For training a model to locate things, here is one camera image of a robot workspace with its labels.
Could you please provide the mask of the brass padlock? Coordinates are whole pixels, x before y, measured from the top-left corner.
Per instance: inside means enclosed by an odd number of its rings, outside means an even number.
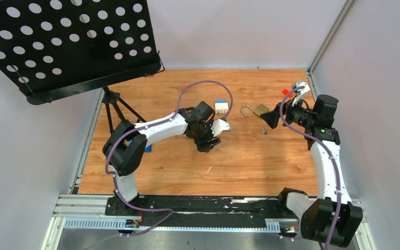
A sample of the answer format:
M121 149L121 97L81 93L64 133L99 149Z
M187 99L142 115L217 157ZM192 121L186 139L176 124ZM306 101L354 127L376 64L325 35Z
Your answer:
M248 117L248 115L244 112L244 109L249 109L250 111L252 111L254 114L256 114L257 116L261 116L264 113L267 113L269 111L269 108L266 107L264 104L259 104L256 108L253 108L251 106L248 105L242 105L240 107L240 112L243 116Z

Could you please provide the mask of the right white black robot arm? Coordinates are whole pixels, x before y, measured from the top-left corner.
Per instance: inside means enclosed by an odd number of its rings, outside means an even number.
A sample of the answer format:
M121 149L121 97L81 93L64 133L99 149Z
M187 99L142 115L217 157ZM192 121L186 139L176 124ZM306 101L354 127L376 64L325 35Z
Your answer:
M274 129L285 121L305 129L305 140L316 168L318 194L312 201L304 191L284 188L279 194L277 212L282 217L296 215L301 236L307 240L346 248L359 227L363 212L353 205L347 193L340 164L340 136L333 128L338 99L321 94L313 108L303 107L304 100L277 104L273 111L260 115Z

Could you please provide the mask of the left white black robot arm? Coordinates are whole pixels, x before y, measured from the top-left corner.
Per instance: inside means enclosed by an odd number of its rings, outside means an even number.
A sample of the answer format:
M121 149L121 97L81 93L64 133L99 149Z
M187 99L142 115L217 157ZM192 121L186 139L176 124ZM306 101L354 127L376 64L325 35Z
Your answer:
M226 118L216 120L214 117L215 111L200 102L196 107L177 109L151 122L125 120L117 126L105 143L103 153L106 173L113 177L115 194L120 199L118 207L124 214L133 215L139 208L135 171L145 149L172 136L186 135L194 141L199 152L208 153L221 142L220 134L231 129Z

